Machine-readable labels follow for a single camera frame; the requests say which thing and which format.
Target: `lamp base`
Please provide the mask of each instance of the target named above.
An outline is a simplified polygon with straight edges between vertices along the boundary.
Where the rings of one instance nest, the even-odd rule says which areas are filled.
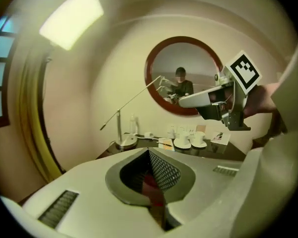
[[[132,134],[123,134],[121,137],[121,143],[116,140],[116,145],[120,149],[130,149],[137,145],[137,137]]]

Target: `saucer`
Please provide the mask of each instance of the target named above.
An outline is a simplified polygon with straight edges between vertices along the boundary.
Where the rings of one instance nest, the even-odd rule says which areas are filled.
[[[191,144],[196,148],[204,148],[207,146],[206,142],[204,142],[204,141],[202,144],[196,144],[195,142],[191,142]]]
[[[179,138],[176,138],[176,139],[174,140],[173,144],[174,144],[176,147],[181,148],[181,149],[190,149],[190,148],[191,148],[191,144],[190,144],[190,142],[189,142],[188,144],[184,145],[184,144],[182,144],[182,143],[180,142],[180,139],[179,139]]]

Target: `desk lamp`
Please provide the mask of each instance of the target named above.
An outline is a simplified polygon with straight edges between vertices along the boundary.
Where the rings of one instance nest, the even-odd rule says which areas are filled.
[[[116,145],[120,149],[130,149],[134,147],[137,144],[137,137],[133,134],[122,134],[121,133],[121,114],[120,111],[122,108],[124,108],[128,103],[130,103],[134,98],[136,98],[138,95],[140,95],[143,91],[145,91],[149,86],[151,86],[153,83],[155,83],[161,76],[157,77],[153,82],[151,82],[149,85],[147,85],[144,89],[142,89],[138,94],[136,94],[134,97],[132,97],[126,104],[124,104],[121,108],[119,108],[108,120],[104,125],[100,128],[102,130],[107,123],[114,117],[117,116],[117,130],[118,130],[118,139],[115,141]]]

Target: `dark tabletop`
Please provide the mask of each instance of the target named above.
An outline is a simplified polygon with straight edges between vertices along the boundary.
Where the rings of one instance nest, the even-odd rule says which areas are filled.
[[[222,160],[232,160],[232,161],[244,161],[246,155],[241,152],[237,147],[235,147],[232,143],[228,143],[228,145],[220,145],[211,143],[210,140],[204,140],[207,144],[205,148],[196,148],[192,146],[190,149],[180,149],[174,147],[174,150],[179,153],[193,155],[193,156],[200,156],[205,158],[212,158],[212,159],[222,159]],[[157,140],[150,140],[150,139],[138,139],[137,145],[134,146],[132,149],[136,148],[144,148],[144,147],[158,147]],[[107,157],[113,154],[117,154],[120,152],[124,152],[125,150],[121,150],[116,147],[116,144],[113,143],[108,147],[106,151],[104,151],[99,157]]]

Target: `yellow curtain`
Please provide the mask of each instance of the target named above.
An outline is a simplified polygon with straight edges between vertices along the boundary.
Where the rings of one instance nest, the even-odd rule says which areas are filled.
[[[17,115],[22,136],[33,162],[46,182],[62,173],[45,142],[38,113],[38,79],[41,64],[49,45],[37,38],[29,49],[23,68],[20,69],[17,87]]]

